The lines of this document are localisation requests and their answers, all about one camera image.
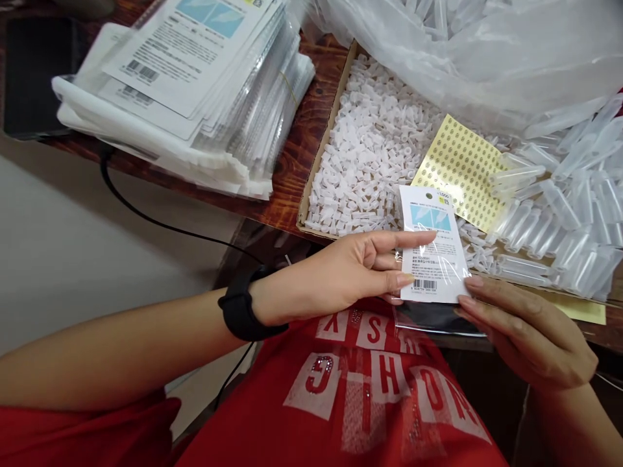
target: wooden table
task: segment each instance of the wooden table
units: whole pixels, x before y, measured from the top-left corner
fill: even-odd
[[[114,16],[108,21],[131,25],[152,3],[152,0],[118,0],[118,3],[119,6]],[[20,10],[12,16],[58,14],[60,12],[53,5],[42,0],[35,0],[30,7]],[[90,23],[86,27],[90,41],[96,37],[104,22],[106,21]],[[4,43],[4,27],[2,27],[0,32],[0,76],[4,75]],[[300,104],[283,153],[277,161],[273,176],[274,193],[269,202],[232,198],[200,189],[195,184],[187,183],[155,170],[149,163],[121,151],[115,153],[110,166],[121,172],[178,191],[279,230],[306,237],[307,235],[301,233],[296,226],[299,203],[310,174],[313,159],[327,125],[337,93],[337,83],[344,69],[348,51],[331,36],[317,45],[303,39],[300,51],[308,55],[313,61],[316,67],[316,76]],[[74,133],[66,138],[48,141],[48,144],[99,162],[97,151],[101,144],[95,138]],[[317,237],[309,238],[314,241],[319,240]],[[619,268],[618,271],[620,274],[615,276],[611,298],[623,303],[623,268]],[[586,338],[590,341],[623,352],[623,311],[609,307],[607,319],[608,326],[583,322],[579,324]]]

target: left hand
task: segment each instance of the left hand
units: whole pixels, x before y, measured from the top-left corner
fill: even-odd
[[[485,332],[502,359],[541,394],[588,384],[597,367],[579,327],[555,305],[512,284],[465,279],[457,314]]]
[[[348,235],[316,255],[254,283],[253,310],[267,326],[331,315],[361,298],[394,296],[415,277],[401,272],[396,248],[431,243],[437,232],[369,232]]]

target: black smartwatch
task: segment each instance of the black smartwatch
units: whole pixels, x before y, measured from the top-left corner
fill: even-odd
[[[219,307],[223,310],[225,324],[231,333],[241,341],[263,341],[287,331],[287,324],[283,326],[264,326],[253,313],[253,298],[249,293],[251,282],[270,276],[275,269],[261,266],[254,272],[247,272],[236,276],[227,293],[219,299]]]

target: rubber band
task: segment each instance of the rubber band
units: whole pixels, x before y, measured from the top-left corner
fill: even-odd
[[[287,88],[290,90],[290,94],[292,94],[292,99],[294,100],[294,103],[297,105],[297,107],[299,106],[299,101],[297,100],[297,96],[294,94],[294,89],[292,89],[292,86],[290,86],[289,81],[287,80],[285,74],[283,71],[280,71],[279,74],[281,75],[281,77],[284,79],[284,81],[287,84]]]

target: cardboard box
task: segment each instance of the cardboard box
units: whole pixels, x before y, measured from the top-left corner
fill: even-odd
[[[306,234],[311,234],[316,237],[322,237],[325,239],[337,240],[339,239],[339,237],[336,235],[330,235],[329,233],[318,232],[316,230],[305,227],[305,221],[307,220],[307,215],[310,210],[310,193],[312,192],[312,182],[314,176],[316,175],[316,172],[318,172],[318,169],[320,168],[320,162],[324,154],[324,147],[329,144],[330,133],[336,123],[336,115],[339,112],[340,108],[339,98],[342,97],[342,94],[346,89],[348,78],[350,77],[350,68],[352,67],[353,61],[360,53],[365,53],[365,51],[357,42],[353,42],[350,46],[350,50],[348,51],[346,64],[344,65],[344,70],[342,70],[342,76],[340,77],[339,84],[337,85],[336,98],[333,101],[331,113],[329,114],[329,120],[326,124],[323,138],[320,141],[320,146],[318,147],[316,157],[313,159],[313,165],[311,167],[310,175],[307,179],[307,183],[305,184],[305,190],[303,190],[303,198],[300,200],[299,205],[299,216],[297,217],[297,227],[299,228],[299,230],[305,232]]]
[[[336,123],[336,115],[339,112],[340,103],[339,98],[342,96],[344,90],[346,89],[346,85],[348,83],[348,78],[350,77],[350,68],[352,67],[352,63],[357,58],[357,56],[361,53],[367,54],[367,52],[361,48],[361,46],[357,42],[353,42],[350,46],[350,50],[348,51],[348,56],[346,59],[346,64],[344,65],[344,70],[342,71],[342,76],[339,79],[339,84],[337,87],[336,97],[333,101],[333,106],[331,107],[331,114],[329,115],[329,120],[326,125],[326,130],[324,131],[323,138],[320,142],[320,146],[318,148],[318,152],[316,153],[316,157],[314,158],[313,165],[311,167],[310,175],[307,179],[307,183],[305,185],[305,190],[303,191],[303,198],[300,201],[299,205],[299,216],[297,217],[297,228],[305,232],[306,234],[314,235],[316,237],[320,237],[326,239],[328,241],[339,239],[336,235],[330,235],[329,233],[318,232],[317,230],[312,230],[310,228],[305,227],[305,221],[307,220],[307,216],[310,210],[310,193],[312,192],[312,182],[313,178],[316,175],[316,172],[320,168],[320,162],[322,161],[324,154],[324,147],[329,143],[330,133]],[[615,307],[623,307],[623,290],[620,290],[618,287],[617,277],[623,277],[623,262],[618,266],[615,271],[615,279],[613,280],[613,288],[610,296],[608,297],[608,303],[605,305],[615,306]],[[576,295],[569,294],[563,291],[557,291],[554,289],[545,289],[542,287],[528,287],[522,285],[522,287],[527,289],[538,289],[546,292],[551,292],[554,294],[566,295],[574,298],[580,298]],[[594,300],[587,300],[589,302],[601,303]]]

